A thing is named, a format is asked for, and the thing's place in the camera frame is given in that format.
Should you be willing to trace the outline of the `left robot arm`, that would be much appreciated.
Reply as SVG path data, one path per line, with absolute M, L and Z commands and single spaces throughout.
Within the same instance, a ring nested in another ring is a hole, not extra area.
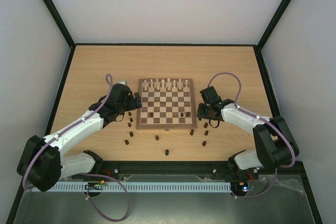
M 89 135 L 115 122 L 117 117 L 141 106 L 139 93 L 132 93 L 123 82 L 116 83 L 110 85 L 107 95 L 63 129 L 44 137 L 29 138 L 17 167 L 18 174 L 23 177 L 23 188 L 29 190 L 27 183 L 30 183 L 45 192 L 65 177 L 100 170 L 102 159 L 94 152 L 66 154 Z

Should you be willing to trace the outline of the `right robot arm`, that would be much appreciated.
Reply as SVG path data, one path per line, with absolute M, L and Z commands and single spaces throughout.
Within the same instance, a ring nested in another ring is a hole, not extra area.
M 272 172 L 295 164 L 299 149 L 284 118 L 254 114 L 231 99 L 221 99 L 213 86 L 200 94 L 203 102 L 198 105 L 198 118 L 231 123 L 254 138 L 253 150 L 238 152 L 228 159 L 232 176 L 242 177 L 251 168 L 263 167 Z

